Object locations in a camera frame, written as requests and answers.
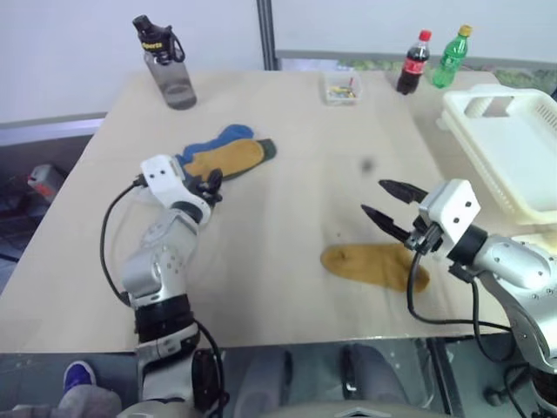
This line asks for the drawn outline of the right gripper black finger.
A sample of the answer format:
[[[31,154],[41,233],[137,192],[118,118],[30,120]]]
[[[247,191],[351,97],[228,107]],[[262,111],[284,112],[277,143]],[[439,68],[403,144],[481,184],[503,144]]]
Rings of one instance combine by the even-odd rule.
[[[367,205],[361,205],[361,209],[366,216],[384,233],[395,238],[401,243],[405,243],[410,238],[410,233],[397,226],[393,219],[384,213]]]
[[[391,179],[381,179],[379,185],[391,196],[408,205],[414,202],[421,203],[428,194],[415,185]]]

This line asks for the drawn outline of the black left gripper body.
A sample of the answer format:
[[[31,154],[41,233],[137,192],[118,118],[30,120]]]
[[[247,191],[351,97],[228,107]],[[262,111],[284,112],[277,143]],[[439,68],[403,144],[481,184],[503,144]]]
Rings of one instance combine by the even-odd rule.
[[[210,203],[211,194],[209,193],[209,185],[203,181],[201,176],[189,177],[185,182],[186,189],[203,200],[206,204]]]

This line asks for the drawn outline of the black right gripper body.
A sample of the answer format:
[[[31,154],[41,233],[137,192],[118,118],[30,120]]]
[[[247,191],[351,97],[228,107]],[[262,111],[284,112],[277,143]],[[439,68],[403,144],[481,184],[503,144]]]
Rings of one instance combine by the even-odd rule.
[[[443,229],[435,222],[427,224],[422,217],[413,222],[413,231],[404,242],[407,249],[419,254],[435,253],[443,243]]]

